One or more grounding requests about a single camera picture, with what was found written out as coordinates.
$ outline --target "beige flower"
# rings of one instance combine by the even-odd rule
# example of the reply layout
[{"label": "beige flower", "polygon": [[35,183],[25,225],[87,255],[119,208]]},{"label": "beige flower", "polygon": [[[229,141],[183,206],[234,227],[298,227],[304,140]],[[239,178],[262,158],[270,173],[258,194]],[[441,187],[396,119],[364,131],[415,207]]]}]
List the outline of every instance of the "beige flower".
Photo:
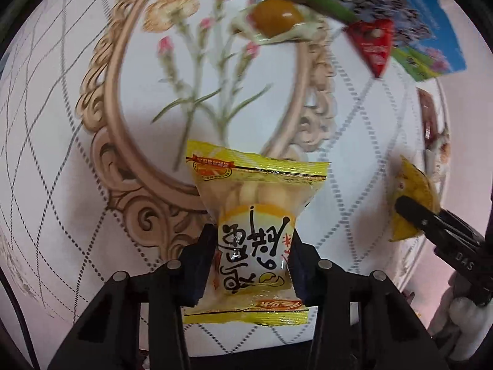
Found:
[{"label": "beige flower", "polygon": [[199,5],[198,0],[157,0],[146,8],[142,28],[146,32],[167,31],[173,26],[173,11],[181,10],[183,18],[187,18],[197,12]]}]

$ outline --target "printed flower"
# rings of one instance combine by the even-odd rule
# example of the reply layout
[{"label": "printed flower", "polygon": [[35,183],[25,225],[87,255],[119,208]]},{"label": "printed flower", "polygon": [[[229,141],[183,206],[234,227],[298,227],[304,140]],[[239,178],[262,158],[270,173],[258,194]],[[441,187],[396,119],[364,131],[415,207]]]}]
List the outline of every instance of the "printed flower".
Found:
[{"label": "printed flower", "polygon": [[186,38],[190,38],[188,23],[185,21],[185,15],[182,9],[177,9],[171,12],[171,22],[177,26],[178,33]]},{"label": "printed flower", "polygon": [[442,60],[445,58],[441,50],[434,49],[432,47],[427,47],[425,53],[435,60]]},{"label": "printed flower", "polygon": [[209,35],[210,27],[214,24],[214,20],[212,18],[204,18],[199,23],[199,49],[203,50],[207,44],[207,38]]},{"label": "printed flower", "polygon": [[158,44],[158,52],[160,55],[171,53],[173,51],[173,43],[171,42],[171,37],[163,37]]},{"label": "printed flower", "polygon": [[445,58],[443,58],[442,60],[436,60],[432,65],[430,65],[430,69],[435,72],[445,73],[450,71],[450,64]]},{"label": "printed flower", "polygon": [[172,16],[176,11],[188,18],[198,9],[198,0],[157,0],[145,9],[143,29],[154,33],[167,31],[174,25]]},{"label": "printed flower", "polygon": [[247,68],[250,66],[252,60],[257,57],[260,47],[258,44],[253,42],[248,42],[248,44],[243,48],[242,56],[236,65],[236,82],[243,80]]},{"label": "printed flower", "polygon": [[250,56],[251,59],[254,59],[258,55],[259,50],[259,45],[253,42],[249,42],[245,48],[246,53]]},{"label": "printed flower", "polygon": [[209,29],[214,24],[214,20],[212,18],[204,18],[200,21],[199,27],[200,29]]}]

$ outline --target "yellow snack package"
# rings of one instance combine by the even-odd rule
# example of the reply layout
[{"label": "yellow snack package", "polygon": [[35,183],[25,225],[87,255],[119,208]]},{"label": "yellow snack package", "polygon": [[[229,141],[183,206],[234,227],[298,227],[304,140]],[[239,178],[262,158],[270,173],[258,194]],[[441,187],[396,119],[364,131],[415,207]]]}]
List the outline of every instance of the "yellow snack package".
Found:
[{"label": "yellow snack package", "polygon": [[185,323],[297,325],[308,309],[287,269],[297,216],[323,185],[329,163],[275,160],[189,141],[186,161],[218,224],[218,250],[204,297]]},{"label": "yellow snack package", "polygon": [[[427,176],[418,170],[408,159],[401,156],[402,166],[397,176],[397,189],[394,195],[394,203],[401,196],[409,196],[428,210],[438,213],[440,201],[435,185]],[[393,237],[392,242],[419,236],[421,231],[404,217],[393,211],[392,215]]]}]

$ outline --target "robotic arm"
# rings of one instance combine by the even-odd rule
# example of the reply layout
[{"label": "robotic arm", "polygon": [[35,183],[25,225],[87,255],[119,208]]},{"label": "robotic arm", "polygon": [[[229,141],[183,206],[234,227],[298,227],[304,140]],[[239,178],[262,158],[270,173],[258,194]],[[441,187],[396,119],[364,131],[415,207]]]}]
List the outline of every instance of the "robotic arm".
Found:
[{"label": "robotic arm", "polygon": [[[433,340],[384,272],[373,271],[369,276],[348,273],[321,259],[295,232],[288,260],[293,286],[307,307],[319,308],[309,370],[446,370],[445,357],[454,347],[463,353],[459,359],[470,351],[475,353],[467,361],[449,362],[452,368],[475,370],[488,363],[493,347],[493,332],[489,331],[493,319],[490,237],[485,241],[452,213],[442,210],[436,215],[405,196],[397,200],[395,209],[422,229],[436,245],[438,257],[457,270],[460,294],[467,298],[452,302],[451,321]],[[152,370],[189,370],[181,306],[193,307],[202,297],[217,240],[216,228],[207,224],[198,241],[183,249],[179,260],[136,277],[124,271],[113,274],[73,326],[48,370],[136,369],[144,302],[149,303]],[[350,325],[351,302],[358,304],[356,348],[351,344],[355,337]]]}]

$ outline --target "egg yolk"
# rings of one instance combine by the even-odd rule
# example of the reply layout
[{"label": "egg yolk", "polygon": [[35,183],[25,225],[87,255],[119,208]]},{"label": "egg yolk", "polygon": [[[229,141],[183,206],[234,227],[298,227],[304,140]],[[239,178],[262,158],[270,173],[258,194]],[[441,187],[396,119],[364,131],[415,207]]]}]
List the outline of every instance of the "egg yolk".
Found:
[{"label": "egg yolk", "polygon": [[266,37],[271,38],[289,31],[304,21],[302,14],[291,1],[264,0],[251,11],[255,27]]}]

